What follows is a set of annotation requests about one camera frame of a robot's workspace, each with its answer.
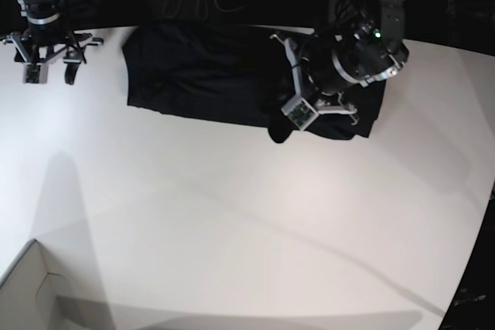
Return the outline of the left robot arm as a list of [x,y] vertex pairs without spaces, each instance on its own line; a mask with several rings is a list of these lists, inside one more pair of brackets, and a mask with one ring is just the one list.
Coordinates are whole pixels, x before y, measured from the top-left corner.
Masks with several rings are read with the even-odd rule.
[[360,121],[348,96],[398,75],[408,61],[405,0],[339,0],[333,21],[309,35],[271,34],[285,52],[292,89],[280,113],[290,128],[305,131],[324,116]]

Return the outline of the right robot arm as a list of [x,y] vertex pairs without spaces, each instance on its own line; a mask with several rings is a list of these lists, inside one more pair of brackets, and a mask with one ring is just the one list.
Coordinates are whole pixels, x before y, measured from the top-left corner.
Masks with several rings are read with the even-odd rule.
[[87,62],[86,48],[103,46],[104,40],[89,32],[74,32],[67,0],[16,1],[27,29],[12,31],[1,41],[15,47],[14,61],[23,65],[23,82],[47,83],[50,64],[62,60],[65,84],[74,85],[80,65]]

